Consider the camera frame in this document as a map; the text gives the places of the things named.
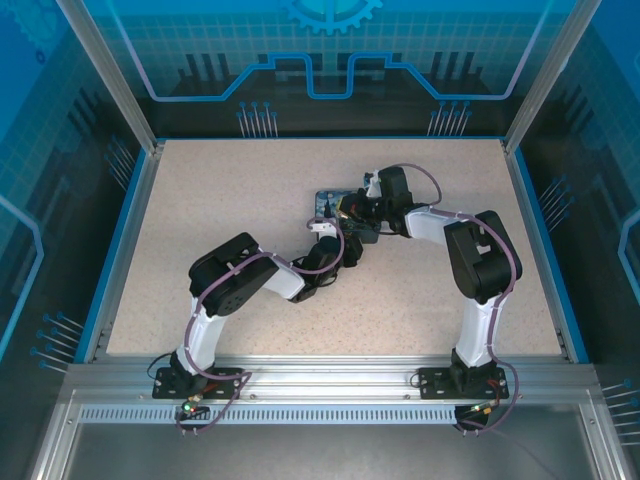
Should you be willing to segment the starry night print tin box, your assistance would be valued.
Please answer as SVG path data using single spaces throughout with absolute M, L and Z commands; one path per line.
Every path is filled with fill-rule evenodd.
M 379 240 L 379 233 L 370 225 L 358 222 L 338 211 L 337 206 L 340 200 L 345 196 L 356 193 L 356 189 L 317 191 L 315 193 L 315 215 L 318 217 L 337 219 L 345 235 L 355 235 L 363 244 L 376 244 Z

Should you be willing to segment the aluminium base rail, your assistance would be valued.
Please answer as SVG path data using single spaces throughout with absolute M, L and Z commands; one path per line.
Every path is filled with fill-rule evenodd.
M 152 381 L 145 357 L 108 357 L 70 366 L 59 399 L 77 403 L 151 402 Z M 559 356 L 516 356 L 507 376 L 512 398 L 520 405 L 580 404 L 601 398 L 593 365 Z M 446 355 L 222 355 L 219 368 L 251 372 L 244 404 L 416 404 L 411 386 L 421 367 L 448 367 Z

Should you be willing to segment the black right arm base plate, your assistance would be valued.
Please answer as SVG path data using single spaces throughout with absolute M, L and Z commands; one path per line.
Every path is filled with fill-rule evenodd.
M 510 397 L 506 375 L 502 368 L 463 369 L 421 368 L 418 370 L 419 391 L 422 400 L 500 400 Z

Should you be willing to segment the aluminium frame post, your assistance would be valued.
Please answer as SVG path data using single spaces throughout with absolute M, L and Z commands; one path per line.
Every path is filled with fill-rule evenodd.
M 576 0 L 503 141 L 506 156 L 514 156 L 527 131 L 565 69 L 602 0 Z
M 140 146 L 158 160 L 158 140 L 82 0 L 55 0 Z

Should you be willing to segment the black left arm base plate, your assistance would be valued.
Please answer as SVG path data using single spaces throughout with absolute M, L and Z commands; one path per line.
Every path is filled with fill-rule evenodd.
M 233 376 L 245 373 L 240 368 L 210 368 L 209 374 L 221 376 L 221 380 L 213 380 L 202 375 L 179 373 L 172 367 L 159 368 L 156 372 L 152 397 L 154 399 L 186 400 L 200 394 L 206 400 L 228 400 L 239 386 L 240 379 Z

